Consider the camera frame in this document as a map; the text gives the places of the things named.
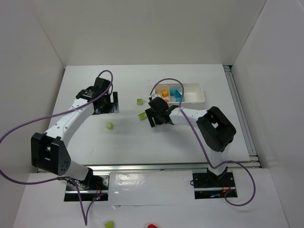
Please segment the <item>small yellow lego brick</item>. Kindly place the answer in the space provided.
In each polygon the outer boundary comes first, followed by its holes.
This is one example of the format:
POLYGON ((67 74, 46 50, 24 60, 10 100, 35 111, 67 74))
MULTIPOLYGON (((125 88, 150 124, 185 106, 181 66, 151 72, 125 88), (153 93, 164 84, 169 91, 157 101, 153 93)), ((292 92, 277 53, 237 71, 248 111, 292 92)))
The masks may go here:
POLYGON ((168 97, 168 96, 169 96, 169 92, 168 92, 167 90, 162 91, 161 95, 162 95, 163 97, 168 97))

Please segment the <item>long teal lego brick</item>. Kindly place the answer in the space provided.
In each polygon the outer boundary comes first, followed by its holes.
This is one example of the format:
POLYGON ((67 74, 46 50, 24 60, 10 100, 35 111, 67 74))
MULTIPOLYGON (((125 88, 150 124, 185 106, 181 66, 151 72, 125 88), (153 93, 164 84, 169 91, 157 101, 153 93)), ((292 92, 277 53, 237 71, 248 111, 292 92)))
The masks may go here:
POLYGON ((177 89, 171 90, 170 95, 175 98, 182 98, 182 94, 177 89))

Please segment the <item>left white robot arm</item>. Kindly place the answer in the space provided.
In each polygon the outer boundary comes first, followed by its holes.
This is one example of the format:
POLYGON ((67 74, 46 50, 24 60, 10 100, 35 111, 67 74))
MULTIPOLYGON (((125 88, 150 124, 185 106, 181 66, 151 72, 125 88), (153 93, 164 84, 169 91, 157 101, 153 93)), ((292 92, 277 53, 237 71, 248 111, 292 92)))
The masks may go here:
POLYGON ((109 80, 97 77, 93 86, 81 90, 69 108, 52 127, 31 138, 31 164, 57 176, 68 176, 83 181, 92 172, 73 161, 67 151, 69 141, 82 123, 99 110, 108 112, 112 104, 109 80))

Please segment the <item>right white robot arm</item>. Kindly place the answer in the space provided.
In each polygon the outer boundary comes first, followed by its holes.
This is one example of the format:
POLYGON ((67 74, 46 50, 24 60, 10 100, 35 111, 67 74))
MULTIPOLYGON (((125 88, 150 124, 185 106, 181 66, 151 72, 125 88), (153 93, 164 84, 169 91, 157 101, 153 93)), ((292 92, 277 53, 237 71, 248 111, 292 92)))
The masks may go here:
POLYGON ((168 106, 164 99, 149 98, 149 109, 145 110, 151 127, 162 124, 188 125, 194 132, 203 150, 207 172, 220 179, 227 172, 228 150, 236 134, 234 125, 218 107, 208 110, 168 106))

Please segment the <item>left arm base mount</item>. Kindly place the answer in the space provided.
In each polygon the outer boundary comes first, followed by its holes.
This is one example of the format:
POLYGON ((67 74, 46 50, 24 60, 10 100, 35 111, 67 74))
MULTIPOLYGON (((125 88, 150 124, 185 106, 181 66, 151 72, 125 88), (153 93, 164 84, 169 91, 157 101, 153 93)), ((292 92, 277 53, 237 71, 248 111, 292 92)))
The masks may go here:
MULTIPOLYGON (((76 180, 82 201, 91 201, 96 197, 96 201, 108 201, 108 187, 110 176, 99 175, 99 179, 95 180, 93 184, 88 187, 76 180)), ((65 202, 79 202, 78 192, 76 186, 69 180, 66 184, 65 202)))

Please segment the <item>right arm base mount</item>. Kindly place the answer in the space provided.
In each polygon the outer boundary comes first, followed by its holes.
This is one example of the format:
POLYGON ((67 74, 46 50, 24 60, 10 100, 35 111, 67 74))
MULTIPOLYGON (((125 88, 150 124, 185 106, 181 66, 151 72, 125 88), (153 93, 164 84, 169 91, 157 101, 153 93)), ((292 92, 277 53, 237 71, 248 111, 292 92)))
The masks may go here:
POLYGON ((220 199, 237 198, 237 189, 232 172, 227 172, 220 180, 213 180, 207 172, 197 172, 192 174, 190 185, 194 187, 194 198, 200 199, 220 199))

